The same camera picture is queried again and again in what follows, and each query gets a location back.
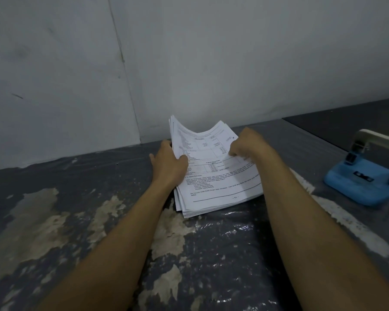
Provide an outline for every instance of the blue hole punch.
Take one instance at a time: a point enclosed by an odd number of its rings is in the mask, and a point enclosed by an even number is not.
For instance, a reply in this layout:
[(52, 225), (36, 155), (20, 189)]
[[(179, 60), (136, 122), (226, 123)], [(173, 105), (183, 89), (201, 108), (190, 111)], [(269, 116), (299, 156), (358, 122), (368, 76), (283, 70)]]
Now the blue hole punch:
[(389, 136), (358, 131), (345, 160), (327, 173), (324, 182), (360, 204), (379, 208), (389, 198), (389, 169), (363, 158), (369, 143), (389, 149)]

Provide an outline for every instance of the dark gray surface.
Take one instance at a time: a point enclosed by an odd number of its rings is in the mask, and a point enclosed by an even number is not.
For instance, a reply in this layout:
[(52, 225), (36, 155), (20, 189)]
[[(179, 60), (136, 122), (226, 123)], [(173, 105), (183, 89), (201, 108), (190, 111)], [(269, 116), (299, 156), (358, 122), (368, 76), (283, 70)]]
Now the dark gray surface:
[[(316, 187), (316, 195), (335, 201), (389, 243), (389, 202), (378, 211), (366, 209), (322, 182), (326, 172), (344, 158), (345, 151), (284, 120), (255, 124), (253, 127), (264, 135), (292, 169)], [(76, 157), (74, 164), (73, 157), (70, 157), (25, 169), (0, 170), (0, 233), (12, 220), (7, 214), (25, 193), (55, 187), (59, 191), (55, 211), (71, 213), (65, 223), (69, 235), (65, 246), (50, 250), (38, 260), (21, 263), (12, 275), (0, 280), (0, 307), (12, 289), (21, 289), (21, 292), (10, 300), (14, 303), (9, 310), (33, 306), (73, 269), (75, 250), (80, 248), (80, 257), (86, 256), (89, 252), (87, 237), (90, 235), (87, 227), (96, 209), (113, 195), (124, 200), (124, 212), (119, 218), (111, 216), (106, 222), (105, 230), (108, 232), (148, 187), (151, 178), (148, 154), (155, 152), (158, 146), (159, 142), (153, 142), (82, 155)], [(82, 211), (85, 212), (82, 219), (73, 215)], [(300, 308), (276, 249), (263, 197), (201, 218), (188, 219), (185, 224), (196, 226), (196, 232), (185, 236), (182, 254), (166, 255), (155, 261), (149, 254), (140, 280), (140, 284), (145, 283), (146, 289), (151, 289), (154, 281), (175, 264), (182, 274), (178, 298), (172, 297), (169, 304), (164, 305), (158, 296), (150, 297), (147, 300), (148, 310), (189, 310), (194, 298), (199, 295), (204, 296), (200, 310)], [(387, 260), (367, 252), (389, 280)], [(182, 256), (190, 260), (190, 265), (179, 263)], [(66, 258), (66, 262), (61, 263), (61, 257)], [(31, 273), (21, 275), (25, 267), (33, 269)], [(56, 269), (55, 277), (40, 284), (53, 269)], [(42, 289), (40, 293), (33, 294), (37, 286)]]
[[(389, 135), (389, 99), (291, 116), (285, 120), (348, 151), (358, 130)], [(389, 168), (389, 150), (372, 146), (365, 156)]]

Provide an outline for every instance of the forearm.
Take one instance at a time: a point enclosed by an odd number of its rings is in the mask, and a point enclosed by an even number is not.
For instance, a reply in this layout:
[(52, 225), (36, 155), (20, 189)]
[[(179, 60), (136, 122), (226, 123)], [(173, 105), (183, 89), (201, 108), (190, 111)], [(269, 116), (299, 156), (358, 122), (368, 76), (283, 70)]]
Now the forearm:
[(171, 188), (154, 183), (128, 214), (39, 306), (40, 310), (125, 309), (132, 299)]
[(311, 198), (278, 154), (255, 157), (271, 227), (305, 310), (389, 309), (389, 284), (367, 255)]

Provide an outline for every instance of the blue plastic base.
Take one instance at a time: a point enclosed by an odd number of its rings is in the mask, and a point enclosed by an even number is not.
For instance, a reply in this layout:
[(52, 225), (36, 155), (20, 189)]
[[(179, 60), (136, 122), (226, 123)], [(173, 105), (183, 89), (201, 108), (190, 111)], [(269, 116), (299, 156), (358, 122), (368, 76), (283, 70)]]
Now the blue plastic base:
[(354, 165), (334, 166), (324, 182), (357, 203), (378, 207), (389, 198), (389, 169), (358, 157)]

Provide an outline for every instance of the paper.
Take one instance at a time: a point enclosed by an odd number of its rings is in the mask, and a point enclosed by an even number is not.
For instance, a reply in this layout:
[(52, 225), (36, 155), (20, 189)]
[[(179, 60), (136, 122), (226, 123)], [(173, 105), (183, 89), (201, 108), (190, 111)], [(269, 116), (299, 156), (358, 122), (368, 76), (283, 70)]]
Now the paper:
[(250, 160), (228, 154), (238, 136), (219, 121), (195, 133), (172, 116), (169, 120), (175, 156), (189, 159), (187, 174), (175, 190), (176, 209), (185, 218), (242, 203), (263, 193), (258, 170)]

